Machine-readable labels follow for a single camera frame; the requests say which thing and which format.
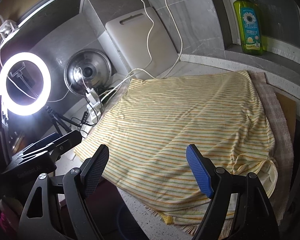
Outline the black tripod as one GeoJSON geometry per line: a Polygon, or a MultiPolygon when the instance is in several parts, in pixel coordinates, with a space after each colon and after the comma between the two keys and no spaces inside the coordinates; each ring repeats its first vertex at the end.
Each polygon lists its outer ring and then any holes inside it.
{"type": "Polygon", "coordinates": [[[46,106],[45,110],[47,111],[47,114],[49,115],[49,117],[51,118],[52,124],[55,127],[57,133],[59,134],[59,136],[61,137],[63,134],[60,130],[60,126],[61,128],[63,128],[65,130],[66,133],[70,133],[71,132],[71,128],[66,124],[72,124],[72,121],[68,118],[66,118],[65,116],[57,113],[55,110],[53,110],[51,107],[46,106]]]}

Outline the white power strip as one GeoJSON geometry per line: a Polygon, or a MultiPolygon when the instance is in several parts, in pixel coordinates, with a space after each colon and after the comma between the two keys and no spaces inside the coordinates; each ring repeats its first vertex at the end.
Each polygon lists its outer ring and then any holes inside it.
{"type": "Polygon", "coordinates": [[[103,105],[100,96],[94,88],[86,88],[83,90],[83,95],[87,103],[87,120],[82,123],[84,126],[93,128],[101,120],[103,114],[103,105]]]}

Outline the yellow striped cloth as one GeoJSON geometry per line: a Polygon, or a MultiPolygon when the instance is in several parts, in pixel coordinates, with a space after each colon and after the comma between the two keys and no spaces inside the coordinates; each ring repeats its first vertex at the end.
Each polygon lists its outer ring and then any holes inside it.
{"type": "Polygon", "coordinates": [[[166,224],[198,224],[209,204],[186,160],[190,144],[231,174],[258,174],[268,196],[277,183],[275,138],[245,70],[133,79],[74,152],[87,159],[103,144],[104,178],[166,224]]]}

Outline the steel pot lid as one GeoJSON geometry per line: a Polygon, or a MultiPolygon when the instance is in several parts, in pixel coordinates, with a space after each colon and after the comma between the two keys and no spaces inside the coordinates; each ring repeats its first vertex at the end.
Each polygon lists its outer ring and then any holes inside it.
{"type": "Polygon", "coordinates": [[[104,87],[112,76],[111,62],[96,49],[83,49],[72,55],[64,69],[64,82],[73,94],[83,96],[87,88],[104,87]]]}

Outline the checkered brown cloth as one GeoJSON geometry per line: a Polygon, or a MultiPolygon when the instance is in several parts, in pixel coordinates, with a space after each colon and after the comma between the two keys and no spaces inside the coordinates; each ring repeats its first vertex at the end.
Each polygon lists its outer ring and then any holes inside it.
{"type": "Polygon", "coordinates": [[[275,137],[275,148],[270,155],[274,158],[278,178],[274,192],[269,200],[277,223],[281,224],[288,203],[292,178],[294,162],[292,140],[281,104],[274,89],[267,84],[266,75],[263,72],[249,72],[249,75],[262,101],[265,114],[275,137]]]}

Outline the white cutting board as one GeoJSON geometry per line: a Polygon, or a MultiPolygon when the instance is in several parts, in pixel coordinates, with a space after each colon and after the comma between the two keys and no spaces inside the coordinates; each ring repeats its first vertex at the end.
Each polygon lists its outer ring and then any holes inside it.
{"type": "Polygon", "coordinates": [[[152,7],[130,12],[105,25],[127,72],[145,68],[158,76],[175,63],[178,54],[152,7]]]}

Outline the green dish soap bottle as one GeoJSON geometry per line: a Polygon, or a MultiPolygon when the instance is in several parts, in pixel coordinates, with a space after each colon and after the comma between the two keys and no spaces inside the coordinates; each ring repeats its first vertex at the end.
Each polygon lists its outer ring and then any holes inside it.
{"type": "Polygon", "coordinates": [[[250,55],[262,55],[262,36],[257,5],[250,0],[235,0],[233,6],[243,52],[250,55]]]}

